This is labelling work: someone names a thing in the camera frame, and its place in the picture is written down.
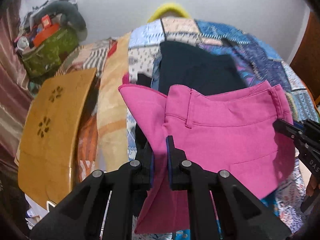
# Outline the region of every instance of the folded clothing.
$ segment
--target folded clothing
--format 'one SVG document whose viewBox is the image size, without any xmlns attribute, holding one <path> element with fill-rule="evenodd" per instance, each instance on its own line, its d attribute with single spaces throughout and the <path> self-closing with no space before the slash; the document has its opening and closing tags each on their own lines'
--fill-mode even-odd
<svg viewBox="0 0 320 240">
<path fill-rule="evenodd" d="M 160 49 L 161 93 L 167 95 L 169 88 L 176 84 L 193 88 L 205 96 L 247 87 L 230 55 L 212 55 L 177 41 L 161 42 Z"/>
<path fill-rule="evenodd" d="M 119 91 L 155 158 L 153 188 L 143 204 L 135 233 L 189 228 L 187 194 L 169 188 L 168 135 L 188 160 L 205 170 L 230 171 L 258 198 L 274 191 L 293 170 L 293 142 L 275 133 L 272 126 L 278 118 L 292 123 L 280 85 L 271 87 L 265 81 L 207 97 L 182 85 L 170 87 L 168 96 L 133 84 L 124 84 Z"/>
</svg>

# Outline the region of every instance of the belt loop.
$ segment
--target belt loop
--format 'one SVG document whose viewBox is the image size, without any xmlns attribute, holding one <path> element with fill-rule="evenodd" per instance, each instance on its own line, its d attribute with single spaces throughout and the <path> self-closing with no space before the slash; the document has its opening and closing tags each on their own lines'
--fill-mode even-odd
<svg viewBox="0 0 320 240">
<path fill-rule="evenodd" d="M 193 112 L 193 95 L 194 95 L 194 90 L 191 89 L 190 91 L 190 99 L 189 99 L 189 104 L 188 104 L 188 113 L 187 113 L 187 119 L 186 119 L 186 127 L 187 128 L 192 128 L 192 112 Z"/>
<path fill-rule="evenodd" d="M 277 90 L 275 87 L 271 87 L 271 88 L 269 88 L 269 91 L 271 93 L 273 104 L 276 107 L 277 117 L 278 117 L 278 119 L 283 119 L 284 118 L 283 110 L 282 110 L 281 102 L 278 97 Z"/>
</svg>

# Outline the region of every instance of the human hand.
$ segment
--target human hand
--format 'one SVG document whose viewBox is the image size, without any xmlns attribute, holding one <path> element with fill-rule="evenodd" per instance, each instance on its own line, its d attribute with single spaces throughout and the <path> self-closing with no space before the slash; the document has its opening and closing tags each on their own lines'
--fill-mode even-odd
<svg viewBox="0 0 320 240">
<path fill-rule="evenodd" d="M 318 184 L 316 177 L 311 174 L 308 186 L 306 188 L 306 195 L 311 197 L 313 195 L 313 192 L 315 191 L 316 187 L 319 187 L 319 189 L 320 189 L 320 184 Z"/>
</svg>

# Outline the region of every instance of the waistband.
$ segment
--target waistband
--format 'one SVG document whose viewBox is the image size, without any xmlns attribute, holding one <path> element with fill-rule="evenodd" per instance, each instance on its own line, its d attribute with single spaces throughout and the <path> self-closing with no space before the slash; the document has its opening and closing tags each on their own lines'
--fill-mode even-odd
<svg viewBox="0 0 320 240">
<path fill-rule="evenodd" d="M 268 82 L 224 94 L 204 96 L 183 85 L 170 87 L 165 116 L 174 116 L 193 125 L 232 127 L 283 119 L 290 107 L 281 85 Z"/>
</svg>

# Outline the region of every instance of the orange object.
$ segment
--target orange object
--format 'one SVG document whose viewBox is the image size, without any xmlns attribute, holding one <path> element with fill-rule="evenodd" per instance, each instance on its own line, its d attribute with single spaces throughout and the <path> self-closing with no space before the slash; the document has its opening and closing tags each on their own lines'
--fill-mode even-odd
<svg viewBox="0 0 320 240">
<path fill-rule="evenodd" d="M 45 15 L 41 18 L 42 26 L 44 29 L 49 28 L 52 25 L 49 15 Z"/>
<path fill-rule="evenodd" d="M 50 26 L 49 28 L 43 29 L 41 32 L 39 32 L 33 40 L 33 44 L 35 45 L 35 47 L 38 47 L 43 41 L 45 41 L 52 34 L 57 32 L 59 28 L 60 28 L 60 25 L 56 23 Z"/>
</svg>

